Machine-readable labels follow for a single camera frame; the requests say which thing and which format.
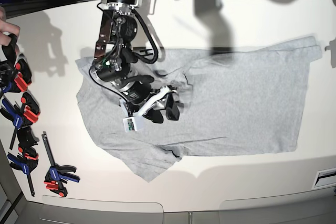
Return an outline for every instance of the table surface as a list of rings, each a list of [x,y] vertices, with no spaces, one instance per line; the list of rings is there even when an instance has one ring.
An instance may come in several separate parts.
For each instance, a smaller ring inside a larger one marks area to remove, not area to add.
[[[336,37],[332,0],[144,0],[139,12],[165,48],[251,50],[313,35],[323,49],[323,58],[311,63],[295,152],[184,157],[150,183],[95,146],[77,106],[83,76],[75,60],[93,56],[102,16],[96,4],[63,6],[10,20],[21,27],[19,46],[34,75],[29,89],[41,108],[33,125],[40,139],[39,164],[32,172],[35,197],[26,176],[14,171],[27,200],[43,202],[43,195],[56,196],[43,184],[50,166],[40,137],[43,131],[56,162],[78,169],[81,181],[66,185],[68,198],[157,202],[165,212],[216,210],[225,200],[309,191],[318,170],[336,167],[336,69],[331,68],[330,52],[324,51]],[[149,43],[140,29],[133,46],[144,45]],[[20,95],[7,97],[14,102]],[[0,138],[9,151],[14,128],[3,117],[0,124]]]

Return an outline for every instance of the black cable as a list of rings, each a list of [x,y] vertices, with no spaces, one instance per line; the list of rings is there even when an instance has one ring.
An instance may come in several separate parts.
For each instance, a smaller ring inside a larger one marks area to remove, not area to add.
[[[144,33],[146,34],[147,36],[147,39],[149,40],[152,48],[153,48],[153,51],[154,51],[154,55],[153,55],[153,58],[152,59],[148,59],[140,54],[137,54],[137,53],[134,53],[141,61],[145,62],[146,64],[154,64],[158,58],[159,58],[159,50],[157,49],[156,47],[156,44],[151,36],[151,33],[149,32],[148,30],[148,27],[146,25],[146,23],[143,21],[142,17],[140,16],[140,14],[137,12],[137,10],[133,9],[132,10],[133,13],[135,14],[135,17],[138,19]]]
[[[125,102],[127,102],[126,98],[125,98],[124,96],[122,96],[120,93],[118,93],[118,92],[116,92],[116,91],[114,91],[114,90],[112,90],[112,89],[109,89],[109,88],[105,87],[104,85],[98,83],[98,82],[93,78],[93,76],[92,76],[92,74],[91,74],[91,70],[92,70],[93,68],[94,68],[94,65],[91,66],[90,69],[89,69],[89,76],[90,76],[90,78],[92,79],[92,81],[94,81],[98,86],[100,86],[100,87],[102,87],[102,88],[104,88],[104,89],[107,89],[107,90],[111,91],[112,93],[116,94],[116,95],[119,96],[120,98],[124,99]]]

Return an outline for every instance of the clamp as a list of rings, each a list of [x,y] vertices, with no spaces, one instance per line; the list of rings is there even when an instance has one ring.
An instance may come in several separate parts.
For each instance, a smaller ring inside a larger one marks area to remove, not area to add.
[[[46,184],[46,188],[53,193],[62,197],[66,197],[68,195],[68,191],[63,183],[66,184],[68,180],[78,183],[80,178],[74,174],[69,173],[75,173],[77,169],[73,166],[59,166],[56,164],[50,149],[46,132],[43,132],[42,139],[51,164],[51,167],[45,177],[44,184]]]
[[[31,160],[37,160],[38,154],[33,148],[33,146],[37,145],[37,142],[33,136],[32,128],[31,127],[21,128],[17,132],[17,138],[19,140],[18,150],[19,152],[22,153],[22,157]]]
[[[10,34],[11,41],[8,46],[2,46],[7,60],[0,62],[0,98],[4,93],[25,92],[31,84],[32,72],[28,63],[23,59],[16,62],[15,46],[17,37]]]
[[[30,174],[37,167],[38,160],[27,159],[21,155],[14,156],[11,153],[8,153],[7,157],[10,161],[12,161],[10,163],[11,168],[15,170],[21,170],[24,174],[27,175],[30,193],[34,197],[35,191]]]
[[[17,105],[12,106],[12,104],[5,97],[2,100],[2,104],[5,108],[0,109],[0,113],[13,122],[15,127],[13,137],[11,140],[11,145],[9,148],[12,150],[16,133],[22,127],[31,126],[36,123],[38,116],[40,115],[40,109],[34,98],[27,92],[23,93],[21,98],[22,106],[19,109]]]

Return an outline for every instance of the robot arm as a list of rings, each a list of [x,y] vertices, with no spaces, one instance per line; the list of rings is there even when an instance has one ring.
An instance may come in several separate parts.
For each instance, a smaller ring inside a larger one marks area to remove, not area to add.
[[[139,122],[143,118],[154,123],[163,123],[160,110],[166,111],[168,120],[177,121],[180,116],[172,96],[176,90],[170,86],[153,89],[151,83],[154,78],[138,75],[133,67],[138,60],[153,64],[159,55],[145,22],[135,9],[138,4],[139,0],[101,0],[97,7],[102,10],[103,17],[94,61],[90,68],[90,76],[93,72],[96,78],[110,82],[119,92],[118,95],[123,97],[121,106],[128,112],[128,119],[124,120],[125,129],[129,129],[127,131],[139,130]],[[152,46],[152,50],[144,51],[145,54],[132,51],[131,42],[138,31],[135,19],[139,21]],[[113,49],[107,52],[108,44],[113,45]]]

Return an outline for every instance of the human hand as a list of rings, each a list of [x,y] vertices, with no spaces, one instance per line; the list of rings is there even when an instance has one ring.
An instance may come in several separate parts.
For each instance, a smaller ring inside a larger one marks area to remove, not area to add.
[[[1,32],[0,33],[0,45],[2,46],[8,46],[11,41],[11,38],[3,34],[4,32],[15,34],[17,37],[19,37],[19,34],[20,34],[20,27],[6,22],[6,11],[1,6],[0,6],[0,32]],[[16,52],[16,55],[20,53],[19,47],[17,45],[15,46],[15,52]]]

